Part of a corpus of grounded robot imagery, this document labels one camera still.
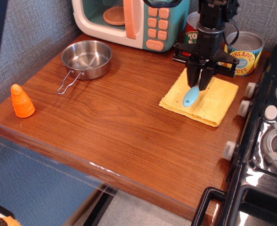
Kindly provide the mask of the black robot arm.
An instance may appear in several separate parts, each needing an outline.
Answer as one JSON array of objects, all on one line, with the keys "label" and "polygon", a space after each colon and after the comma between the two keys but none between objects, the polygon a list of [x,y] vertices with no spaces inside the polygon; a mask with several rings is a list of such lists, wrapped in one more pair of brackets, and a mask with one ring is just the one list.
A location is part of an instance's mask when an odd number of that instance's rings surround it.
[{"label": "black robot arm", "polygon": [[222,49],[226,41],[225,24],[237,27],[233,17],[237,15],[237,0],[200,0],[198,2],[199,21],[196,43],[175,43],[173,60],[187,68],[189,87],[199,85],[201,91],[209,85],[216,74],[233,78],[239,59]]}]

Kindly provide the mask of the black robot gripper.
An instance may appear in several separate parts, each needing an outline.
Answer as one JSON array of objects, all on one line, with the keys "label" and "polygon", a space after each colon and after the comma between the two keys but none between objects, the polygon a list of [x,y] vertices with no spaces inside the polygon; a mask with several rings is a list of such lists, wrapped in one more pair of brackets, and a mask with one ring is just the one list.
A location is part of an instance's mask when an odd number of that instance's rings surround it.
[{"label": "black robot gripper", "polygon": [[189,87],[194,87],[200,76],[201,68],[206,67],[207,63],[226,63],[230,67],[215,65],[212,68],[205,68],[201,71],[199,82],[200,91],[206,90],[213,74],[221,74],[233,78],[236,74],[236,66],[239,59],[226,53],[221,47],[224,41],[225,26],[220,28],[207,28],[197,26],[197,40],[194,44],[176,42],[173,46],[176,50],[173,60],[187,63],[187,83]]}]

